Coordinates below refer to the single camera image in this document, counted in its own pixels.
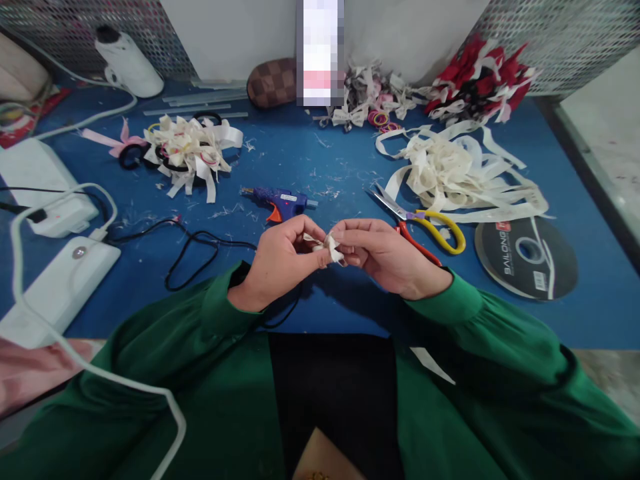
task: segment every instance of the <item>green shirt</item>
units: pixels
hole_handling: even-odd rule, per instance
[[[174,393],[187,434],[165,479],[285,478],[267,335],[227,300],[247,270],[140,310],[93,361]],[[396,321],[456,382],[396,343],[407,479],[639,478],[637,428],[546,326],[458,276],[407,304]],[[82,373],[0,458],[0,477],[144,480],[175,434],[164,397]]]

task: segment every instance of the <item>red scissors handle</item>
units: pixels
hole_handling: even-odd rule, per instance
[[[440,262],[440,260],[438,260],[438,258],[436,258],[434,254],[432,254],[429,250],[424,248],[422,245],[420,245],[418,242],[416,242],[413,239],[413,237],[411,236],[407,228],[407,222],[399,221],[398,226],[395,228],[395,230],[404,238],[406,238],[410,244],[416,247],[418,251],[422,253],[432,264],[438,267],[442,267],[442,263]]]

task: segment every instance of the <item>green sleeve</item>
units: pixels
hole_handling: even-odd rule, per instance
[[[242,339],[259,314],[236,310],[229,286],[240,283],[249,266],[149,305],[110,336],[93,364],[176,395]],[[107,478],[132,443],[168,410],[160,395],[80,373],[46,405],[20,438],[16,450],[0,458],[5,478]],[[166,449],[173,436],[166,438]]]
[[[594,478],[640,471],[640,432],[542,322],[456,274],[407,304],[420,346],[457,388]]]

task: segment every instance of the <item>scissors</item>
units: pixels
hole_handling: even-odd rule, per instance
[[[400,233],[404,238],[406,238],[406,240],[408,240],[410,244],[416,247],[418,251],[422,253],[426,258],[428,258],[428,260],[430,260],[432,263],[434,263],[438,267],[442,267],[442,263],[440,262],[440,260],[438,260],[438,258],[436,258],[434,254],[432,254],[429,250],[424,248],[412,238],[407,228],[407,220],[414,220],[424,225],[429,230],[429,232],[431,232],[433,238],[435,238],[440,246],[442,246],[442,248],[444,248],[450,254],[459,255],[460,253],[464,252],[465,248],[467,247],[467,241],[464,234],[462,233],[462,230],[460,230],[460,228],[455,224],[453,220],[448,218],[446,215],[443,215],[442,213],[432,212],[429,210],[416,210],[415,213],[408,212],[404,210],[404,208],[402,208],[400,205],[398,205],[389,196],[386,190],[384,190],[384,188],[382,188],[378,184],[378,182],[374,182],[374,185],[378,189],[378,192],[370,189],[370,194],[380,200],[380,202],[382,202],[382,204],[384,204],[386,208],[391,210],[398,218],[398,226],[395,228],[396,232]],[[430,221],[426,220],[427,217],[438,219],[451,229],[456,240],[456,248],[453,248],[452,246],[450,246],[450,244],[448,244],[444,237],[440,235],[438,229],[435,228]]]

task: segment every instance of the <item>scissors blade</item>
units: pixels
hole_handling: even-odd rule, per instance
[[[394,212],[395,216],[398,217],[402,221],[407,221],[407,211],[404,210],[400,205],[398,205],[395,200],[393,200],[384,188],[378,184],[378,182],[373,183],[374,186],[378,189],[379,193],[373,189],[369,189],[369,192],[374,195],[380,202],[386,206],[389,210]]]

